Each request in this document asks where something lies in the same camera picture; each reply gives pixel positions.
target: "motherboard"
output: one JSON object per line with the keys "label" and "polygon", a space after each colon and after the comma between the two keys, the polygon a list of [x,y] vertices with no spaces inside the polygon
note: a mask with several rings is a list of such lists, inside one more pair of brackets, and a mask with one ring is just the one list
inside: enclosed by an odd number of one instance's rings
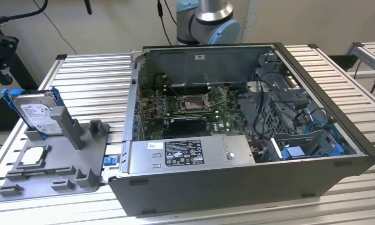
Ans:
{"label": "motherboard", "polygon": [[218,85],[188,92],[169,86],[145,92],[139,99],[145,140],[216,134],[249,138],[250,131],[236,96],[240,91]]}

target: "slotted aluminum table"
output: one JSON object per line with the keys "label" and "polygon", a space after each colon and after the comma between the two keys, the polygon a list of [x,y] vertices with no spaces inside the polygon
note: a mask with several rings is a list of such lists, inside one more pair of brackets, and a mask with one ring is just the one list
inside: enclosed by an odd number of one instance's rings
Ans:
{"label": "slotted aluminum table", "polygon": [[375,70],[375,42],[352,43],[346,54],[356,56]]}
{"label": "slotted aluminum table", "polygon": [[[375,98],[318,49],[288,46],[296,60],[375,145]],[[110,124],[106,155],[121,150],[127,98],[129,55],[79,55],[55,60],[39,86],[55,86],[69,112],[79,122]],[[0,150],[0,185],[22,145],[21,121]],[[342,179],[320,198],[274,202],[151,217],[129,217],[115,200],[106,177],[117,166],[103,167],[93,193],[0,203],[0,224],[372,224],[375,225],[375,165],[360,176]]]}

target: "blue clip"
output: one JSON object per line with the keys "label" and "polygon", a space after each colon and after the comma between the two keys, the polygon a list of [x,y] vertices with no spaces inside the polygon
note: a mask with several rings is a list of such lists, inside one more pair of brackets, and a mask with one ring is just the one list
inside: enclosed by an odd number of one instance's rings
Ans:
{"label": "blue clip", "polygon": [[117,158],[115,157],[105,157],[102,164],[103,165],[115,165],[117,164]]}

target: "blue latch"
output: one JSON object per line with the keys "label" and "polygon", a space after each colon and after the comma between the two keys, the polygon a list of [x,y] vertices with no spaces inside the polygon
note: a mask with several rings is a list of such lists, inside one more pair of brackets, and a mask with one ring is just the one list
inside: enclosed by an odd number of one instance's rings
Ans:
{"label": "blue latch", "polygon": [[21,95],[25,92],[25,89],[11,89],[7,95]]}
{"label": "blue latch", "polygon": [[282,148],[281,152],[281,159],[302,159],[302,158],[318,158],[325,156],[341,156],[344,155],[344,150],[340,144],[333,146],[333,150],[326,153],[318,154],[316,156],[306,156],[302,152],[302,149],[298,146]]}
{"label": "blue latch", "polygon": [[117,164],[117,158],[115,157],[103,157],[103,165],[115,165]]}

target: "power supply label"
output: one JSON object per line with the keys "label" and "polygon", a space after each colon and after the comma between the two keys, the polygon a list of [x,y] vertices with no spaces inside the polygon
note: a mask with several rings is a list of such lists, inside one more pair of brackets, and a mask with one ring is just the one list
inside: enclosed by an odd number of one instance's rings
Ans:
{"label": "power supply label", "polygon": [[204,164],[200,140],[165,142],[165,165]]}

